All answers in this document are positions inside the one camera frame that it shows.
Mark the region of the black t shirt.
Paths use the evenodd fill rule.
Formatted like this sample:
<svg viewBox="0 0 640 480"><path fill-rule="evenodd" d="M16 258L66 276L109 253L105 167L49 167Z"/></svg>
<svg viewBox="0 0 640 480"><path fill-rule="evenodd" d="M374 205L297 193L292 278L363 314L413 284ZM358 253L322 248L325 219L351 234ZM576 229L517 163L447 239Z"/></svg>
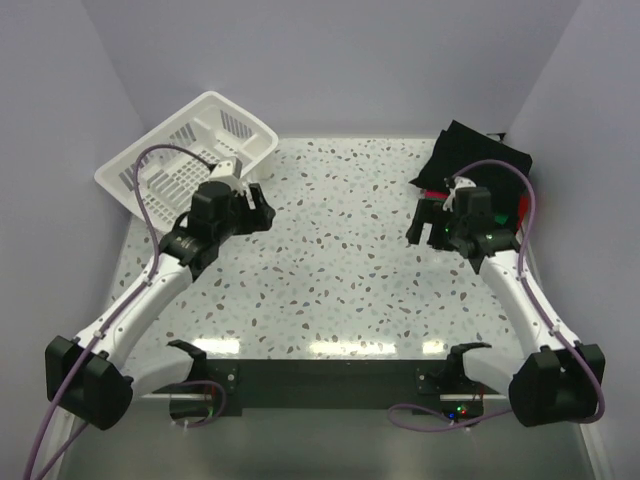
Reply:
<svg viewBox="0 0 640 480"><path fill-rule="evenodd" d="M445 193L445 180L461 169L482 160L499 160L528 175L532 157L489 138L454 120L438 136L431 157L410 183L429 192ZM477 166L465 173L476 185L491 192L492 209L504 226L517 231L521 224L519 207L525 186L510 170L496 166Z"/></svg>

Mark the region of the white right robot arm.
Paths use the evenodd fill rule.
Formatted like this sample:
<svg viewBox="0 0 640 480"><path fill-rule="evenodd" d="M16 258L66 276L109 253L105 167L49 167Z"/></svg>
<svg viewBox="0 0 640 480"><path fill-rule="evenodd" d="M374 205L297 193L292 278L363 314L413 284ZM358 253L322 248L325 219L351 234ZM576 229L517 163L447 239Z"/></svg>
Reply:
<svg viewBox="0 0 640 480"><path fill-rule="evenodd" d="M572 421L591 423L603 405L605 356L560 319L524 259L515 234L496 221L484 187L454 189L418 201L408 242L428 245L467 260L506 313L522 350L509 357L485 342L451 348L441 375L459 393L478 383L506 396L518 421L533 427Z"/></svg>

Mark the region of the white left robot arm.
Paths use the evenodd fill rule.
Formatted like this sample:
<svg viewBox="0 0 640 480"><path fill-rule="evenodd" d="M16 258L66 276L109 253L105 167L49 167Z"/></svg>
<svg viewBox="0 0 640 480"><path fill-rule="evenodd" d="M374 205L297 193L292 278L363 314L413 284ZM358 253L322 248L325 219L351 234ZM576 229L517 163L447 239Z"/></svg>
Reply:
<svg viewBox="0 0 640 480"><path fill-rule="evenodd" d="M170 342L170 356L139 373L124 366L134 346L165 308L214 263L231 237L271 229L274 209L257 183L238 193L222 181L201 184L134 284L73 339L55 337L45 350L47 398L90 425L107 430L139 397L176 384L185 392L207 380L206 356Z"/></svg>

